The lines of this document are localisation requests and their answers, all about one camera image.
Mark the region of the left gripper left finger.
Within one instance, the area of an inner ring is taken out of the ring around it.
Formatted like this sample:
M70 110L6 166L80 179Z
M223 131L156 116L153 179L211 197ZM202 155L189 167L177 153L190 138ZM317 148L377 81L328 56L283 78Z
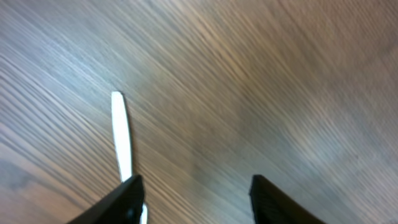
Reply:
M68 224L139 224L144 196L142 176L132 176Z

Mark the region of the white plastic fork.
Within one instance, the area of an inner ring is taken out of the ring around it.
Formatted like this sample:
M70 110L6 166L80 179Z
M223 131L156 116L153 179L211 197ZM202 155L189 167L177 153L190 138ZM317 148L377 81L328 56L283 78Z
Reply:
M119 176L121 184L128 178L135 176L133 174L133 155L132 140L130 134L129 118L127 114L124 96L119 91L111 93L111 116L114 139L114 149L119 167ZM141 222L147 224L148 208L144 202Z

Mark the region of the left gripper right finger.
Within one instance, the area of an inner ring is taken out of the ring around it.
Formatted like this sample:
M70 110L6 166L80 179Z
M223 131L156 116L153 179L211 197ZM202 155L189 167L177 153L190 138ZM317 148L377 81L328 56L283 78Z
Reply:
M263 175L253 175L249 196L255 224L324 223Z

